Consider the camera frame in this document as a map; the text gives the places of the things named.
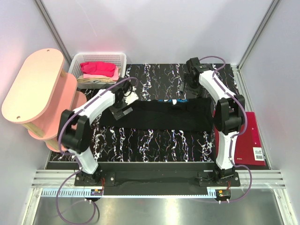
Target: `folded black garment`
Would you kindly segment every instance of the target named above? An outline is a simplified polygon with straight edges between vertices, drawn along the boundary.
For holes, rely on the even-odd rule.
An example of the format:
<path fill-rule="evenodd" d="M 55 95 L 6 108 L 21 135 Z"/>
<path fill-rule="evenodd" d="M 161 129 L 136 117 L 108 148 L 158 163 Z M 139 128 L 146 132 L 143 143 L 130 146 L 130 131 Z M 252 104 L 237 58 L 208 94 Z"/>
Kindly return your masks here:
<path fill-rule="evenodd" d="M 116 120 L 110 109 L 103 111 L 99 124 L 118 128 L 211 132 L 210 98 L 135 101 L 133 111 Z"/>

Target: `marble tabletop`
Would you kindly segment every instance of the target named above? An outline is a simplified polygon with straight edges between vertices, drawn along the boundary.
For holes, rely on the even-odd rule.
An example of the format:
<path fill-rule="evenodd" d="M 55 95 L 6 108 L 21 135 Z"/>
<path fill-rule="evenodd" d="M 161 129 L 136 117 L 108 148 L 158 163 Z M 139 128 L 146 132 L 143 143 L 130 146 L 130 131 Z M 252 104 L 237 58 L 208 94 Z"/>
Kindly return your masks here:
<path fill-rule="evenodd" d="M 179 93 L 185 72 L 185 64 L 133 64 L 127 65 L 125 77 L 139 79 L 136 93 L 143 101 L 194 98 L 191 93 Z M 238 94 L 230 64 L 217 75 L 231 91 Z M 98 92 L 97 89 L 81 91 L 88 100 Z M 204 96 L 210 98 L 206 90 Z M 213 130 L 208 133 L 103 127 L 99 124 L 99 118 L 92 124 L 93 137 L 90 143 L 98 162 L 209 162 L 213 159 Z M 52 152 L 49 161 L 68 162 L 73 159 Z"/>

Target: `white plastic basket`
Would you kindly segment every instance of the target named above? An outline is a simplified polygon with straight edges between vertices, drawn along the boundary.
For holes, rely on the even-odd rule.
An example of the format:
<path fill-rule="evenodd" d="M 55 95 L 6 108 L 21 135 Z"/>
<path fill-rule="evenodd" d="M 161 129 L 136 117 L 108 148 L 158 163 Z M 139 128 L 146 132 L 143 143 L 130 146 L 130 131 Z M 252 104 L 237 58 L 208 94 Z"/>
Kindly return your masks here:
<path fill-rule="evenodd" d="M 83 73 L 80 69 L 80 63 L 83 62 L 111 62 L 117 67 L 121 68 L 120 77 L 124 77 L 126 70 L 126 55 L 124 53 L 111 53 L 111 52 L 83 52 L 74 56 L 70 65 L 69 73 L 73 74 L 76 79 Z M 94 89 L 101 88 L 104 82 L 87 82 L 78 83 L 80 89 Z"/>

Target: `white wall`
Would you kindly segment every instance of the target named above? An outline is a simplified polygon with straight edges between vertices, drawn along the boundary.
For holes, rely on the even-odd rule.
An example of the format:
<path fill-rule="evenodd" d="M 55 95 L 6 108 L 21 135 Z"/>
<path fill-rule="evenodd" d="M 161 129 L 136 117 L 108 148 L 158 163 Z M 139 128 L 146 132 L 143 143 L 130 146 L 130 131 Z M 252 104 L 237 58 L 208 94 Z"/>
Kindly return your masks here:
<path fill-rule="evenodd" d="M 300 221 L 300 1 L 281 1 L 242 68 L 272 165 Z"/>
<path fill-rule="evenodd" d="M 24 60 L 42 48 L 57 48 L 32 0 L 0 1 L 0 106 Z M 25 128 L 0 113 L 0 224 L 20 224 L 32 180 L 49 150 Z"/>
<path fill-rule="evenodd" d="M 237 64 L 272 0 L 43 2 L 70 55 L 124 52 L 128 63 L 218 55 Z"/>

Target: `gray floor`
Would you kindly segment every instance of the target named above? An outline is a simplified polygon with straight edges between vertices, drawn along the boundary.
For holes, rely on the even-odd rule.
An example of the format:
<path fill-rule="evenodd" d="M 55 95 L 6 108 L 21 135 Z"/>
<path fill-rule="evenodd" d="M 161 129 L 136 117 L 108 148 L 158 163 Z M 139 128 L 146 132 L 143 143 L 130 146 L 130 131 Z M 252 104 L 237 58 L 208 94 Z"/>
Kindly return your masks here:
<path fill-rule="evenodd" d="M 232 190 L 232 199 L 242 195 Z M 60 198 L 64 211 L 79 198 Z M 109 199 L 97 201 L 100 219 L 95 225 L 283 225 L 272 190 L 253 189 L 240 202 L 217 204 L 201 199 Z M 81 202 L 63 213 L 73 223 L 83 223 L 92 215 L 93 207 Z M 35 225 L 65 224 L 58 216 L 55 198 L 42 197 L 37 209 Z"/>

